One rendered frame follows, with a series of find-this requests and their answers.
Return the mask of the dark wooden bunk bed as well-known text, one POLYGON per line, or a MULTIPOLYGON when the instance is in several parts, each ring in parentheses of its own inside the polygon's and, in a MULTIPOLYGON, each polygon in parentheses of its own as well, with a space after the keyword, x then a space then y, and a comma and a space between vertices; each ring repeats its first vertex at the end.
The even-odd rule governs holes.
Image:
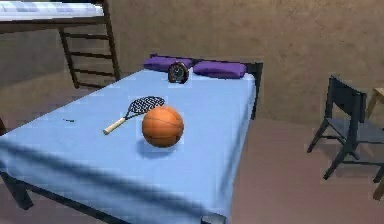
POLYGON ((75 88, 102 88, 102 85, 80 82, 77 77, 78 73, 113 77, 116 81, 121 79, 107 0, 49 0, 47 2, 0 0, 0 34, 47 29, 58 30, 75 88), (65 31, 68 27, 101 24, 105 26, 105 34, 70 33, 65 31), (67 41, 68 38, 107 41, 110 53, 99 54, 71 51, 67 41), (113 72, 75 68, 72 59, 73 56, 110 60, 113 66, 113 72))

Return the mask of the orange basketball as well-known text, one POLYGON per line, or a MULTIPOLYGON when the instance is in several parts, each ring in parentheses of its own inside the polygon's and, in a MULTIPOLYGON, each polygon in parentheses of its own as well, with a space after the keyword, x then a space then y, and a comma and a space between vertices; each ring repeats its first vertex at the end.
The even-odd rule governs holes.
POLYGON ((154 147, 168 148, 175 145, 183 132, 183 119, 170 106, 159 106, 150 110, 142 121, 143 137, 154 147))

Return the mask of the dark round alarm clock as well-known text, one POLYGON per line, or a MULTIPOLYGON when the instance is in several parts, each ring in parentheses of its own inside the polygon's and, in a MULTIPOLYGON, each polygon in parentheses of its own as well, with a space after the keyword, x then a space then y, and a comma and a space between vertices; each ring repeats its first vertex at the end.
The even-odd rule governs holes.
POLYGON ((168 81, 170 83, 184 84, 189 78, 189 70, 182 62, 175 62, 168 68, 168 81))

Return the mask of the purple pillow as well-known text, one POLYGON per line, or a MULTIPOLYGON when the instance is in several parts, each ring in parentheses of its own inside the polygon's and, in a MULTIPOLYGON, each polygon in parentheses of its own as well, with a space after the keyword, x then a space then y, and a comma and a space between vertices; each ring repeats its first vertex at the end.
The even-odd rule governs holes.
POLYGON ((202 61, 193 67, 197 75, 219 79, 240 79, 246 73, 246 66, 241 63, 202 61))
POLYGON ((154 56, 149 59, 146 59, 143 66, 145 69, 159 72, 167 72, 168 68, 176 62, 183 63, 187 68, 191 68, 193 64, 193 61, 191 59, 154 56))

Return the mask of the dark grey chair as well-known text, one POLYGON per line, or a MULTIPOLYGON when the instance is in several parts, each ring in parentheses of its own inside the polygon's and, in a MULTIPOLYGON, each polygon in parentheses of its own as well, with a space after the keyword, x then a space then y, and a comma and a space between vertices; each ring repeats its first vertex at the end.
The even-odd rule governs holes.
POLYGON ((365 118, 366 98, 365 92, 347 84, 337 74, 330 75, 323 121, 307 149, 310 153, 322 138, 341 144, 323 176, 325 180, 340 164, 377 166, 379 170, 373 182, 379 183, 384 178, 384 162, 361 161, 356 153, 359 144, 384 145, 384 129, 365 118))

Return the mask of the blue bed with black frame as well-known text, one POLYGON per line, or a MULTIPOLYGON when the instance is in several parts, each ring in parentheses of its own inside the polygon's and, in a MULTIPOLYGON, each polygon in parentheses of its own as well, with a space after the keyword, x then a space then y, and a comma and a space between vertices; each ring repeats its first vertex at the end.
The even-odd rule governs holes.
POLYGON ((184 84, 135 72, 0 136, 0 176, 23 209, 37 193, 107 224, 229 224, 261 70, 253 65, 241 79, 192 74, 184 84), (103 133, 145 96, 181 114, 174 146, 147 143, 140 117, 103 133))

